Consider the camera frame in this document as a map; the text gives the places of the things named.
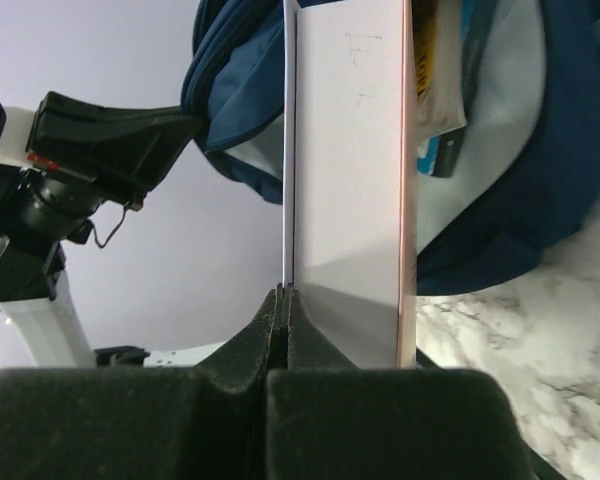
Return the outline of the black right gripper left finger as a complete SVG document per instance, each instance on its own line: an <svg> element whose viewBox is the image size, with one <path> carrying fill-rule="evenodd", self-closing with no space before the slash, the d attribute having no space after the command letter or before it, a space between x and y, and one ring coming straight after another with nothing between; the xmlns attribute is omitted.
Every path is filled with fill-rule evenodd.
<svg viewBox="0 0 600 480"><path fill-rule="evenodd" d="M283 303L191 367L0 371L0 479L262 479Z"/></svg>

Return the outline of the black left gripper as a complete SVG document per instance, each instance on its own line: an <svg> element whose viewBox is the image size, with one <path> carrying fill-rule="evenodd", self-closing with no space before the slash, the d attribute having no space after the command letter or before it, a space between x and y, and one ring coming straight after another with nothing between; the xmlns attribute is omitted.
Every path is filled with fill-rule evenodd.
<svg viewBox="0 0 600 480"><path fill-rule="evenodd" d="M179 107L112 108L50 92L35 113L26 151L52 177L82 182L139 210L202 129Z"/></svg>

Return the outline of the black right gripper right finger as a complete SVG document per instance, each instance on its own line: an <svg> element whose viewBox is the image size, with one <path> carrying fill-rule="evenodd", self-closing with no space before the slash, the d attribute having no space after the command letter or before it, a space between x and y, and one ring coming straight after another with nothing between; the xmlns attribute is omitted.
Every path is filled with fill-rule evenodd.
<svg viewBox="0 0 600 480"><path fill-rule="evenodd" d="M288 288L267 376L270 479L532 479L508 397L467 369L355 367Z"/></svg>

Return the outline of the white flower cover book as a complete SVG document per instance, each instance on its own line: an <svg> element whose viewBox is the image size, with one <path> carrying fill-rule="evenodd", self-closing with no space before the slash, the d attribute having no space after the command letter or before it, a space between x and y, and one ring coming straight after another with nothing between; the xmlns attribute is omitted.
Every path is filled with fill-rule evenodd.
<svg viewBox="0 0 600 480"><path fill-rule="evenodd" d="M415 362L411 7L287 1L283 280L355 365Z"/></svg>

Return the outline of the blue thin notebook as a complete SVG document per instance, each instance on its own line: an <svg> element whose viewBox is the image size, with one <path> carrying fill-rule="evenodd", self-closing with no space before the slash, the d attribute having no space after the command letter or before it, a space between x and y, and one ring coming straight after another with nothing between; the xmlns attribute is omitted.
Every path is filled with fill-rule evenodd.
<svg viewBox="0 0 600 480"><path fill-rule="evenodd" d="M455 170L465 136L461 127L423 141L417 148L419 173L436 178L450 178Z"/></svg>

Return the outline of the yellow orange paperback book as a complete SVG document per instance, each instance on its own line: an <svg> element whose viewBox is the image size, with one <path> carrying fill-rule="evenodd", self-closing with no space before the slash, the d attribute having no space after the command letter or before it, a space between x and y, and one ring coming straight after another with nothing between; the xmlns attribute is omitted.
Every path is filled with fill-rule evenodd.
<svg viewBox="0 0 600 480"><path fill-rule="evenodd" d="M466 125L462 95L462 3L413 1L417 138L424 141Z"/></svg>

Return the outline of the navy blue student backpack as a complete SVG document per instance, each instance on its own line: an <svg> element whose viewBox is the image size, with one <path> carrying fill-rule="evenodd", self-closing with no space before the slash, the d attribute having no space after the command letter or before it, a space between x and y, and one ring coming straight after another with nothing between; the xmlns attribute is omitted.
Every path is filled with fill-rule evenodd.
<svg viewBox="0 0 600 480"><path fill-rule="evenodd" d="M287 1L203 1L181 106L197 146L265 201L284 197ZM600 1L460 1L465 136L453 175L417 169L415 293L534 269L600 194Z"/></svg>

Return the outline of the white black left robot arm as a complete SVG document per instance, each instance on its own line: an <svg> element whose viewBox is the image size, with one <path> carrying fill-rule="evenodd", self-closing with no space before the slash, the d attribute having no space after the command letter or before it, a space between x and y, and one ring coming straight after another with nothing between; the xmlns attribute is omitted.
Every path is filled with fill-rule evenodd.
<svg viewBox="0 0 600 480"><path fill-rule="evenodd" d="M141 348L90 346L62 245L96 241L104 203L141 209L202 127L179 107L110 108L55 92L33 111L0 102L0 312L36 365L144 364Z"/></svg>

